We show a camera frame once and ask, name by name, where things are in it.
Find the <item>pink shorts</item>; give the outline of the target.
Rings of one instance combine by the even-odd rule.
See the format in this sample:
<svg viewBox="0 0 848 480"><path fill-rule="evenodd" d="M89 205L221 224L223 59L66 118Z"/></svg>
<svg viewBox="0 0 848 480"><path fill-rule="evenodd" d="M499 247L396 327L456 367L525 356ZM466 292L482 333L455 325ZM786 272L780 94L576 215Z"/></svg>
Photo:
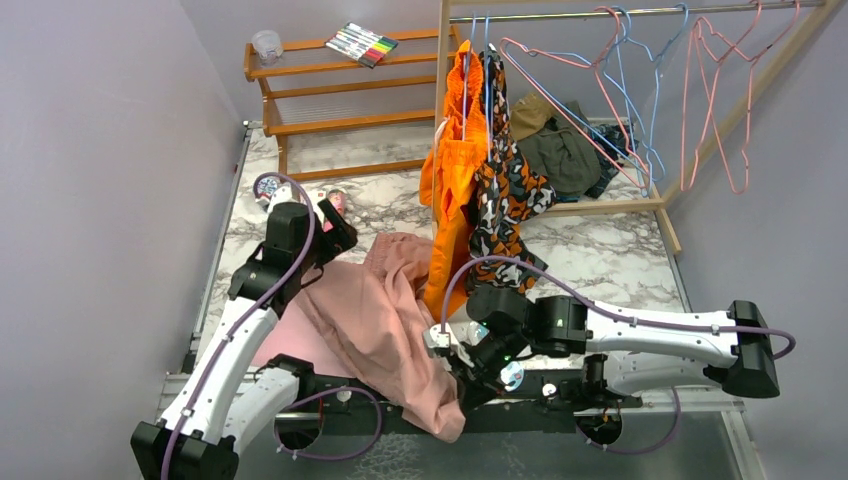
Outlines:
<svg viewBox="0 0 848 480"><path fill-rule="evenodd" d="M434 323L421 299L431 247L410 233L380 233L362 263L328 263L294 302L358 380L402 407L407 422L453 443L465 426L457 382L423 341Z"/></svg>

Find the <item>camouflage orange black shorts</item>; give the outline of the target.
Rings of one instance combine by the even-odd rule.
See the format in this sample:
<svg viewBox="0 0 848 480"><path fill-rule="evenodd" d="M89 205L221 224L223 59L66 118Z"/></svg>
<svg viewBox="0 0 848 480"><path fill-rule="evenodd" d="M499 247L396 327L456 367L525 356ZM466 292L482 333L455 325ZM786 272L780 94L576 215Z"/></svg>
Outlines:
<svg viewBox="0 0 848 480"><path fill-rule="evenodd" d="M486 283L525 293L548 264L525 244L520 225L553 206L554 189L531 169L512 137L504 61L494 46L485 49L490 57L492 158L475 173L477 219L469 249L472 258L489 259L471 267L466 286Z"/></svg>

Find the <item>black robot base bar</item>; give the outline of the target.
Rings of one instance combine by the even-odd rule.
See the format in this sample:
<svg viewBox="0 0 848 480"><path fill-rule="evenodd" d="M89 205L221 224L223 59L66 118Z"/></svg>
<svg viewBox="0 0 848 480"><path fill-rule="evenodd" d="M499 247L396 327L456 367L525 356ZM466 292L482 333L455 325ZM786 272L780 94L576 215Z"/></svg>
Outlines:
<svg viewBox="0 0 848 480"><path fill-rule="evenodd" d="M513 392L506 392L465 414L463 432L478 433L574 433L584 416L619 414L643 405L638 397L590 397L583 389L583 371L529 370ZM350 378L309 374L298 397L329 390L325 397L302 406L289 406L273 420L273 428L286 441L315 440L319 435L370 436L382 414L384 434L423 434L425 431L403 418L403 409Z"/></svg>

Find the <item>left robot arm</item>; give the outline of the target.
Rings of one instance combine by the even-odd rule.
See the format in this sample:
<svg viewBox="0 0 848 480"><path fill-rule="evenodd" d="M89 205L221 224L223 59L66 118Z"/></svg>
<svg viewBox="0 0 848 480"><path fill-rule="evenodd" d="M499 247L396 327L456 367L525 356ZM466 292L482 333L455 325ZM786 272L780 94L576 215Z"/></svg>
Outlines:
<svg viewBox="0 0 848 480"><path fill-rule="evenodd" d="M189 379L154 423L140 422L130 445L144 479L232 479L242 452L283 407L313 401L314 384L291 357L237 393L252 360L286 308L322 270L357 243L356 230L327 199L315 207L276 204L265 239L231 277L228 300Z"/></svg>

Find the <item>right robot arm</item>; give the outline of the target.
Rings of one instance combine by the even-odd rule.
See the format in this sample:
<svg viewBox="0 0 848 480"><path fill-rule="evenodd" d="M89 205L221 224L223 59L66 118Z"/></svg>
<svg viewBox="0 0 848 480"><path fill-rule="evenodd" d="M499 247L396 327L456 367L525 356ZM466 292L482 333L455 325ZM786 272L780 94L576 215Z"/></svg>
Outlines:
<svg viewBox="0 0 848 480"><path fill-rule="evenodd" d="M682 313L639 310L556 295L531 300L484 286L466 302L477 343L449 323L429 335L433 355L461 381L461 405L475 409L528 385L524 351L551 359L579 356L577 386L561 391L576 410L602 408L648 390L707 386L742 398L780 394L777 332L758 306L735 300L725 310Z"/></svg>

